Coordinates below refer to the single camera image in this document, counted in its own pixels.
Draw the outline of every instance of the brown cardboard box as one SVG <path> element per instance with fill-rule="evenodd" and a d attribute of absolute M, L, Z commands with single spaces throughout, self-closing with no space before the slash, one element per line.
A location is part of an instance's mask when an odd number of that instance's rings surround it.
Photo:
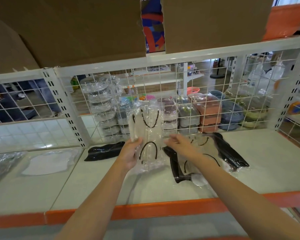
<path fill-rule="evenodd" d="M 144 57 L 140 0 L 0 0 L 40 67 Z"/>
<path fill-rule="evenodd" d="M 0 74 L 26 69 L 38 69 L 39 66 L 20 36 L 0 21 Z"/>
<path fill-rule="evenodd" d="M 260 42 L 273 0 L 161 0 L 166 53 Z"/>

